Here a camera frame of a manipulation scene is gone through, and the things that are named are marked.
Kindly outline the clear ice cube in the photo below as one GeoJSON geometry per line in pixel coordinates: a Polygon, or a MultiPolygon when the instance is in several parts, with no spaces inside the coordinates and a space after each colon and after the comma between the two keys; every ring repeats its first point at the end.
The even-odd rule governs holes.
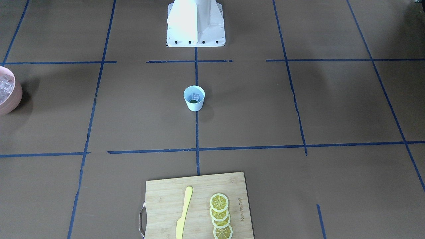
{"type": "Polygon", "coordinates": [[[198,93],[193,93],[192,95],[191,95],[191,99],[195,99],[195,100],[197,100],[198,101],[198,103],[201,101],[201,95],[200,94],[198,94],[198,93]]]}

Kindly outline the pink bowl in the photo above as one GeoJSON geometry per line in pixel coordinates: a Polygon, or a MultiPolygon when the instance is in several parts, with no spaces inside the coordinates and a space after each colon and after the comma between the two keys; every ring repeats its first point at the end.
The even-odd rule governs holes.
{"type": "Polygon", "coordinates": [[[12,112],[22,99],[22,87],[20,82],[15,78],[13,72],[1,66],[1,105],[0,115],[6,115],[12,112]]]}

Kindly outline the ice cubes in bowl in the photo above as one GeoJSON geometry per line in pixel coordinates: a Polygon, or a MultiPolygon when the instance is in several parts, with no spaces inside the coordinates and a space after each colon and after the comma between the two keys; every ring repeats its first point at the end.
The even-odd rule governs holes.
{"type": "Polygon", "coordinates": [[[0,104],[5,102],[15,88],[15,79],[7,74],[0,76],[0,104]]]}

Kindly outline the wooden cutting board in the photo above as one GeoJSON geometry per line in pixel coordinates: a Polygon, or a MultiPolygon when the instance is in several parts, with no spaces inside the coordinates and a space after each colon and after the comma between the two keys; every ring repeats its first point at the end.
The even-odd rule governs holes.
{"type": "Polygon", "coordinates": [[[176,222],[182,214],[187,186],[193,187],[193,194],[183,239],[214,239],[210,199],[215,193],[228,197],[232,239],[254,238],[245,175],[235,172],[147,181],[139,214],[143,239],[176,239],[176,222]]]}

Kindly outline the light blue cup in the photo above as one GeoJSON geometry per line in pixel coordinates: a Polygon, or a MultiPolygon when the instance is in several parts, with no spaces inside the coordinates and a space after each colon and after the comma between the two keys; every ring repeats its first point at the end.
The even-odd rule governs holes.
{"type": "Polygon", "coordinates": [[[185,89],[183,97],[188,109],[193,112],[200,111],[205,100],[205,91],[200,86],[189,86],[185,89]]]}

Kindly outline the lemon slice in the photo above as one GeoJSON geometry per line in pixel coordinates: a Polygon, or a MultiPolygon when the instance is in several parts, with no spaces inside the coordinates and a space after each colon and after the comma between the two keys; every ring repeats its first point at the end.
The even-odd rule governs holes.
{"type": "Polygon", "coordinates": [[[233,228],[231,225],[228,225],[223,228],[214,226],[214,229],[213,229],[214,239],[232,239],[232,236],[233,236],[233,228]]]}
{"type": "Polygon", "coordinates": [[[210,206],[214,212],[221,213],[228,209],[229,199],[222,193],[215,193],[211,196],[210,206]]]}
{"type": "Polygon", "coordinates": [[[215,228],[218,229],[223,229],[225,227],[228,227],[230,225],[231,222],[231,216],[228,215],[224,220],[222,221],[217,221],[216,218],[212,217],[211,218],[212,224],[214,225],[215,228]]]}
{"type": "Polygon", "coordinates": [[[211,219],[213,221],[225,221],[228,219],[229,217],[229,209],[227,208],[224,211],[221,212],[217,212],[216,210],[214,210],[213,208],[210,208],[210,215],[211,215],[211,219]]]}

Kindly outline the yellow plastic knife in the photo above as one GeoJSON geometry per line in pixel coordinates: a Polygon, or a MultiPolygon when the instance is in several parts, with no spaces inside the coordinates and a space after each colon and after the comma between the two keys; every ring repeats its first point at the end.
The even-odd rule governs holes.
{"type": "Polygon", "coordinates": [[[188,207],[190,205],[190,200],[191,200],[192,194],[193,194],[193,187],[187,186],[186,189],[185,189],[185,196],[184,196],[184,201],[183,201],[182,214],[176,222],[176,239],[182,239],[183,238],[185,221],[186,221],[186,217],[187,217],[187,211],[188,211],[188,207]]]}

